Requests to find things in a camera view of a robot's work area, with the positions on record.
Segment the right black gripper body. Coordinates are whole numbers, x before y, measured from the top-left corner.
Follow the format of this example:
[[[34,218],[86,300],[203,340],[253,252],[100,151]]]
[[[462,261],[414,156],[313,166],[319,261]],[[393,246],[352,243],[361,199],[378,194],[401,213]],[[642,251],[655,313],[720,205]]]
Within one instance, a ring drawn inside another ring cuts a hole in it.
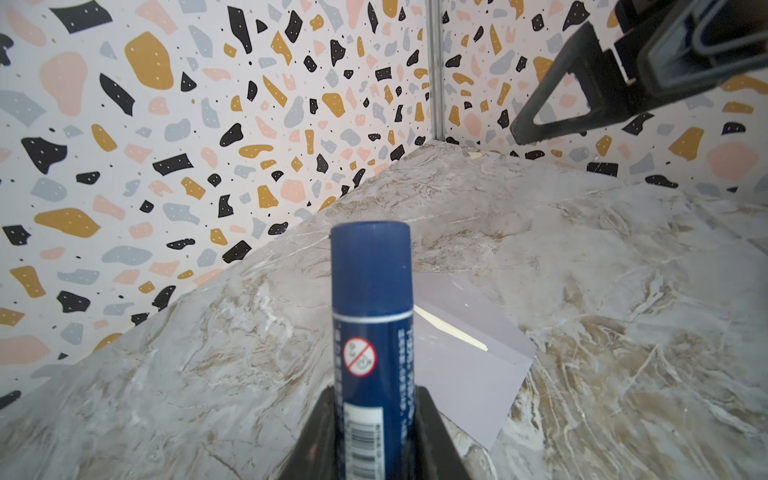
[[[630,80],[669,81],[678,59],[675,24],[679,1],[618,1],[614,10],[623,35],[615,43]]]

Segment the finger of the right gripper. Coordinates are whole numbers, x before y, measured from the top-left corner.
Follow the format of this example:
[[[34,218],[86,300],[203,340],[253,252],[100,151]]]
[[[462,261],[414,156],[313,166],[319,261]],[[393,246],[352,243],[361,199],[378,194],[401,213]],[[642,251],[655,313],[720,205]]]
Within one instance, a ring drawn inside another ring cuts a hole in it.
[[[601,38],[589,22],[579,27],[512,121],[516,143],[585,134],[627,119],[633,81],[618,52],[624,36],[618,30]]]
[[[677,1],[640,50],[637,67],[655,97],[693,93],[764,69],[767,2]]]

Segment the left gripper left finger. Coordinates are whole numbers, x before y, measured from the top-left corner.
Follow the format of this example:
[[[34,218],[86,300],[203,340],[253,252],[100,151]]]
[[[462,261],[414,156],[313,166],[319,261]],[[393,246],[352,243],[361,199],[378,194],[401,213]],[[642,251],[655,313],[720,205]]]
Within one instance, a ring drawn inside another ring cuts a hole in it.
[[[335,402],[331,386],[320,394],[279,480],[335,480]]]

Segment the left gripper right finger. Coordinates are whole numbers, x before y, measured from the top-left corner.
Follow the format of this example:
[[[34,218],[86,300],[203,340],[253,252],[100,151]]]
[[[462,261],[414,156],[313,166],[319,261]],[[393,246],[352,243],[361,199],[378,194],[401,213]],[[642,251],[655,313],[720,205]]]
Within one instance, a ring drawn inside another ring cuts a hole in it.
[[[416,387],[412,479],[470,480],[426,387]]]

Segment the pale lilac envelope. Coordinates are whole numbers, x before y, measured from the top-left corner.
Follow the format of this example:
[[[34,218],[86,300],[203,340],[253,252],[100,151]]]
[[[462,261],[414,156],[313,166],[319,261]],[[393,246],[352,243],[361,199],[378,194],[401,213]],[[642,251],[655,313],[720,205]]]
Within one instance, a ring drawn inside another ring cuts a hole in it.
[[[437,315],[488,346],[484,352],[414,313],[416,383],[438,410],[490,449],[536,355],[536,346],[514,322],[464,278],[416,273],[414,306]]]

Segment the blue white glue stick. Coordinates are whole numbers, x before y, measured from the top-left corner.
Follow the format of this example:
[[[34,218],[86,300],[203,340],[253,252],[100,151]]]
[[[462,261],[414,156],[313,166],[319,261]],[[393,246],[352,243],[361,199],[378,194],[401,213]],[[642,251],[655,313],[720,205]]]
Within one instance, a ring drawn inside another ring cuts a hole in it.
[[[338,475],[409,479],[416,409],[410,228],[343,223],[330,241]]]

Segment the beige decorated letter paper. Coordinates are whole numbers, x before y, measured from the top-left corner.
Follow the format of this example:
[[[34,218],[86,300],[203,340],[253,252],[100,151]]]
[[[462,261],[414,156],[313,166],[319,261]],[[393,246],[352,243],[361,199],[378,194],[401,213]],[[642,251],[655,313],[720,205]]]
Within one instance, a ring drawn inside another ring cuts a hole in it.
[[[421,316],[424,320],[426,320],[428,323],[430,323],[434,328],[458,339],[463,341],[464,343],[467,343],[469,345],[472,345],[473,347],[482,350],[484,352],[488,351],[488,346],[478,340],[477,338],[473,337],[472,335],[464,332],[463,330],[455,327],[454,325],[448,323],[447,321],[443,320],[442,318],[438,317],[437,315],[419,307],[418,305],[414,306],[414,313]]]

